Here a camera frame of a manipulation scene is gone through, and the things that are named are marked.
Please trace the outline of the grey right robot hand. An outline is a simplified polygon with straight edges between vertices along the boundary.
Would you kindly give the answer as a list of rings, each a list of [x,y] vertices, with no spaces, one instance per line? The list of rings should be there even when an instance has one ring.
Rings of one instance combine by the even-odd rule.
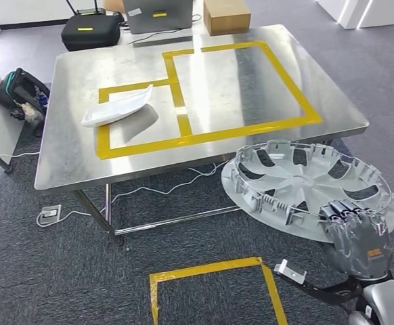
[[[390,273],[393,258],[388,227],[381,213],[360,202],[333,200],[320,208],[332,244],[324,253],[342,274],[360,280],[377,280]]]

